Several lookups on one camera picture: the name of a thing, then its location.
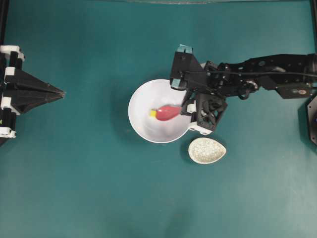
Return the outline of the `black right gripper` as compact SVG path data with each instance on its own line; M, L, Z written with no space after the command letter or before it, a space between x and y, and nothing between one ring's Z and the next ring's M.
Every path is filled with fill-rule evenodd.
M221 63L215 66L211 61L204 68L193 55L193 48L180 44L177 48L170 73L170 86L175 90L210 92L227 97L248 99L258 91L259 83L253 69L243 63ZM190 117L190 123L197 123L195 96L185 96L180 114Z

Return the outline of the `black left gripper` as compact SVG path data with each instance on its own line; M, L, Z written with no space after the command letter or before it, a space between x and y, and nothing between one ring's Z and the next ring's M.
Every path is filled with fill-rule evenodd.
M25 56L19 46L0 46L4 98L0 104L0 137L16 137L16 116L64 98L65 92L22 71Z

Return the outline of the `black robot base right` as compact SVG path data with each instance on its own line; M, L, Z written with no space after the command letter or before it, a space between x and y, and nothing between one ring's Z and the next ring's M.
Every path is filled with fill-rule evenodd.
M298 109L301 141L310 149L317 150L317 94L313 94Z

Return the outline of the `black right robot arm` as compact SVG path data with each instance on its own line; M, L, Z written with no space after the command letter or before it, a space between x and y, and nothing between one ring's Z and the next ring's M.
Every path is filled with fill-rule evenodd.
M198 126L214 130L227 108L228 97L246 100L260 88L283 99L309 97L317 81L317 56L280 54L241 63L201 65L187 46L175 52L170 86L185 91L181 114Z

